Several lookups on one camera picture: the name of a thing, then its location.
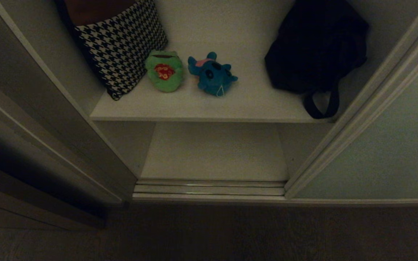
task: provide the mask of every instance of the blue plush toy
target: blue plush toy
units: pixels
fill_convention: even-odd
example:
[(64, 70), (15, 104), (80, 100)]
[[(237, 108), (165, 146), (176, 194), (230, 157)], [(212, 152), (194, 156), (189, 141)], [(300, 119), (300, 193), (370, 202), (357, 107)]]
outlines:
[(207, 58), (196, 61), (192, 56), (188, 58), (189, 73), (199, 76), (198, 88), (217, 97), (224, 96), (232, 82), (238, 77), (230, 73), (231, 65), (221, 65), (216, 62), (217, 54), (213, 51)]

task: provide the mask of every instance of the bag strap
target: bag strap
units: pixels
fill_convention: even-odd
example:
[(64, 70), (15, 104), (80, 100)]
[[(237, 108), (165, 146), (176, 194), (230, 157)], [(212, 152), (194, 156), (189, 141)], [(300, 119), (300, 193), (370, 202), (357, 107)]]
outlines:
[(331, 89), (330, 93), (330, 101), (328, 103), (327, 111), (322, 113), (319, 111), (317, 106), (312, 99), (312, 96), (316, 93), (316, 91), (308, 94), (304, 99), (304, 108), (308, 112), (308, 114), (314, 119), (325, 119), (333, 117), (337, 112), (338, 108), (340, 107), (340, 94), (338, 92), (338, 82), (336, 81), (335, 85)]
[[(306, 109), (308, 114), (314, 119), (325, 119), (333, 117), (338, 112), (338, 108), (340, 107), (340, 94), (338, 92), (338, 84), (340, 83), (340, 79), (348, 73), (348, 71), (345, 71), (345, 69), (347, 68), (348, 70), (351, 70), (360, 67), (367, 60), (367, 57), (365, 56), (365, 44), (357, 44), (360, 41), (365, 41), (365, 39), (359, 39), (358, 35), (352, 35), (350, 37), (352, 39), (344, 41), (341, 46), (339, 65), (343, 75), (337, 76), (332, 88), (330, 89), (330, 101), (328, 103), (327, 111), (325, 113), (322, 113), (315, 105), (314, 99), (312, 97), (317, 92), (317, 90), (308, 94), (304, 99), (304, 108)], [(347, 50), (348, 48), (350, 48), (350, 45), (353, 45), (353, 47), (355, 48), (356, 60), (353, 62), (353, 64), (347, 65), (345, 55), (347, 54)]]

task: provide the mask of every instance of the brown pillow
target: brown pillow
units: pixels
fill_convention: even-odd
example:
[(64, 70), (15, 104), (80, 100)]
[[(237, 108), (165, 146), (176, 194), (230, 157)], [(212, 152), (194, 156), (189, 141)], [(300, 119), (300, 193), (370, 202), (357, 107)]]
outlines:
[(136, 0), (64, 0), (74, 25), (89, 25), (114, 17)]
[(152, 50), (167, 36), (153, 0), (55, 0), (61, 20), (90, 68), (118, 100), (146, 73)]

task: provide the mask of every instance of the white shelf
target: white shelf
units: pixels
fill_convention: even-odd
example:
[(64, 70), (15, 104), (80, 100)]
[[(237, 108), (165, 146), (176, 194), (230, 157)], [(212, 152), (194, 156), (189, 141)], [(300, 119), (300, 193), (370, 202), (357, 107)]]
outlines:
[(285, 195), (285, 189), (283, 187), (253, 188), (253, 187), (136, 185), (135, 190), (133, 190), (133, 193), (283, 196)]
[(275, 124), (159, 122), (140, 179), (288, 180)]
[(105, 121), (199, 121), (199, 122), (283, 122), (319, 123), (302, 105), (302, 98), (274, 89), (267, 76), (264, 56), (266, 43), (172, 43), (168, 50), (179, 53), (185, 67), (188, 56), (203, 59), (210, 51), (221, 64), (232, 65), (239, 80), (222, 98), (197, 87), (198, 79), (185, 69), (185, 80), (172, 93), (156, 90), (145, 76), (135, 89), (119, 101), (105, 92), (91, 114)]

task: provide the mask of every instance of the closet door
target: closet door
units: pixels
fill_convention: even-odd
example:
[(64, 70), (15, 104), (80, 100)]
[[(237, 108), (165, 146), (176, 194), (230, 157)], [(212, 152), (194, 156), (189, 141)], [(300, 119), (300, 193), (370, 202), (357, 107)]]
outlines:
[[(46, 1), (43, 3), (51, 5), (52, 16), (56, 18), (57, 13), (54, 3)], [(34, 15), (42, 15), (30, 9), (29, 13), (25, 13), (25, 17), (33, 17)], [(32, 22), (32, 24), (48, 23), (48, 16), (44, 18), (38, 17), (38, 21), (43, 23)], [(45, 30), (39, 28), (34, 29), (38, 34), (44, 34)], [(79, 54), (71, 55), (67, 48), (62, 46), (65, 41), (53, 40), (49, 44), (53, 44), (60, 49), (65, 50), (63, 55), (69, 56), (72, 60), (81, 59)], [(96, 92), (102, 94), (103, 88), (99, 83), (95, 82), (95, 78), (88, 70), (82, 68), (72, 68), (70, 62), (64, 62), (59, 67), (64, 71), (59, 75), (70, 79), (68, 82), (72, 86), (88, 86), (91, 89), (96, 88)], [(79, 84), (76, 79), (70, 77), (72, 74), (78, 75), (78, 79), (86, 79)], [(79, 100), (94, 99), (94, 91), (78, 94)], [(107, 143), (95, 132), (95, 129), (82, 117), (82, 110), (77, 110), (66, 97), (55, 86), (55, 80), (50, 79), (42, 70), (34, 58), (27, 52), (22, 43), (17, 39), (11, 28), (5, 23), (0, 16), (0, 111), (1, 117), (15, 119), (19, 124), (28, 128), (40, 139), (51, 147), (56, 144), (65, 147), (67, 154), (61, 155), (72, 161), (73, 157), (83, 162), (81, 167), (83, 172), (95, 177), (95, 182), (99, 185), (107, 187), (114, 194), (120, 195), (121, 198), (130, 198), (133, 192), (136, 178), (133, 173), (123, 164)], [(53, 140), (53, 143), (47, 142), (47, 137)]]
[(317, 177), (290, 196), (418, 203), (418, 76)]
[(94, 230), (104, 225), (102, 218), (0, 171), (0, 228)]

